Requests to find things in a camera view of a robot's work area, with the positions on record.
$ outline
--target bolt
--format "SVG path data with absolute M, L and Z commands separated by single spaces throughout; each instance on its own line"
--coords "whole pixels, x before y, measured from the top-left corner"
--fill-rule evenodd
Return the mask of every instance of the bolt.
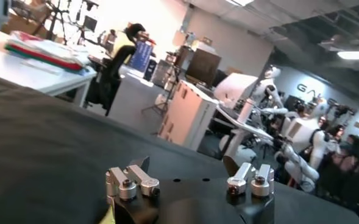
M 264 177 L 261 177 L 261 176 L 257 176 L 255 177 L 255 183 L 257 185 L 264 185 L 265 184 L 265 178 Z
M 239 189 L 237 187 L 229 187 L 228 188 L 228 193 L 232 194 L 232 195 L 238 195 L 239 194 Z
M 151 194 L 153 197 L 158 197 L 160 195 L 160 189 L 159 188 L 153 188 L 151 190 Z
M 124 180 L 123 181 L 123 186 L 124 187 L 130 187 L 132 185 L 132 182 L 128 179 Z

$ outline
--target blue sign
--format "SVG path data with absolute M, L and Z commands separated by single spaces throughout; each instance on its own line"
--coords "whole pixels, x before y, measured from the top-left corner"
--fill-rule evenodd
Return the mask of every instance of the blue sign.
M 130 59 L 129 66 L 144 73 L 147 70 L 152 49 L 152 45 L 148 43 L 142 41 L 137 42 L 136 53 Z

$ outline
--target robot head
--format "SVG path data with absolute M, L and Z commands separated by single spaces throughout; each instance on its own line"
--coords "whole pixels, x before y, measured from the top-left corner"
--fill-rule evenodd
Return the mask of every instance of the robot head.
M 314 98 L 308 103 L 307 114 L 308 118 L 321 117 L 328 108 L 328 103 L 325 98 Z
M 271 66 L 269 70 L 265 73 L 265 79 L 273 79 L 278 77 L 281 74 L 281 69 Z

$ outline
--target paper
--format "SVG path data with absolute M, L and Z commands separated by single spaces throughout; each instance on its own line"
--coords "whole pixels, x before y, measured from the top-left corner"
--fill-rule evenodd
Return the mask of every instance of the paper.
M 65 72 L 62 68 L 32 58 L 22 61 L 22 64 L 54 75 L 62 75 Z

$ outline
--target table leg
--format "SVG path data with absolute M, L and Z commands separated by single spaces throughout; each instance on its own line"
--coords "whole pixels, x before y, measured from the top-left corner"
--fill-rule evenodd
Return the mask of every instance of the table leg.
M 90 87 L 90 81 L 88 81 L 86 84 L 82 85 L 81 87 L 79 87 L 77 89 L 74 103 L 76 105 L 78 105 L 79 107 L 84 106 L 84 102 L 85 102 L 89 87 Z

